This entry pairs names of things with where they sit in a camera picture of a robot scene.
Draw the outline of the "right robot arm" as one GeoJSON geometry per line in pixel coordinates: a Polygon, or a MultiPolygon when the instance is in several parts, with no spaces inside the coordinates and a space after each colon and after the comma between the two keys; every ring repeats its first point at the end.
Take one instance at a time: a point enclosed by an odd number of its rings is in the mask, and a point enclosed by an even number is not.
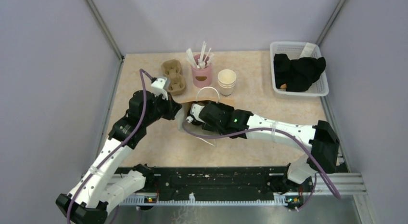
{"type": "Polygon", "coordinates": [[[319,120],[316,125],[290,124],[216,102],[193,104],[191,115],[203,130],[231,139],[266,140],[303,150],[305,155],[290,163],[282,178],[288,191],[295,191],[317,172],[336,172],[340,140],[326,121],[319,120]]]}

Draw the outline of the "brown paper takeout bag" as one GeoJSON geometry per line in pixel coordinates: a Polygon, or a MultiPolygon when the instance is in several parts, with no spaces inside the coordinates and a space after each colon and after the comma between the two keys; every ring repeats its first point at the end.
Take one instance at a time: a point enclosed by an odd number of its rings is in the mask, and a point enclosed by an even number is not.
{"type": "Polygon", "coordinates": [[[194,117],[191,112],[199,111],[204,105],[207,105],[209,102],[219,102],[225,105],[234,107],[234,99],[221,96],[219,91],[214,87],[204,87],[201,88],[193,97],[188,97],[184,99],[176,98],[175,101],[182,105],[182,109],[176,114],[176,124],[177,129],[180,132],[187,133],[182,127],[182,124],[185,120],[188,120],[189,123],[186,124],[187,130],[199,134],[199,135],[215,135],[211,131],[205,131],[202,129],[202,123],[200,121],[193,121],[194,117]]]}

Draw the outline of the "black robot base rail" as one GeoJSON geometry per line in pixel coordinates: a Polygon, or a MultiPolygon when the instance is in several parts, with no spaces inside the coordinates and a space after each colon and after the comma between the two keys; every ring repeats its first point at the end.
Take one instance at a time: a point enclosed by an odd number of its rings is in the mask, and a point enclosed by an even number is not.
{"type": "Polygon", "coordinates": [[[312,177],[297,184],[286,178],[286,166],[267,167],[120,167],[113,181],[137,170],[144,188],[122,205],[142,210],[154,206],[285,206],[299,208],[312,191],[312,177]]]}

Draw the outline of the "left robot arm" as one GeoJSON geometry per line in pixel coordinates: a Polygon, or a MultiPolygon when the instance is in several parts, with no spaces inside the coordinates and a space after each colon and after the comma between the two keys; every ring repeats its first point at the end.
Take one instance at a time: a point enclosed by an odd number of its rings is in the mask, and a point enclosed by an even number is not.
{"type": "Polygon", "coordinates": [[[182,105],[169,93],[136,91],[125,115],[112,127],[105,144],[78,184],[60,194],[57,207],[69,224],[103,224],[109,214],[132,193],[148,192],[154,178],[132,171],[113,185],[109,182],[120,164],[147,134],[147,127],[159,119],[174,120],[182,105]]]}

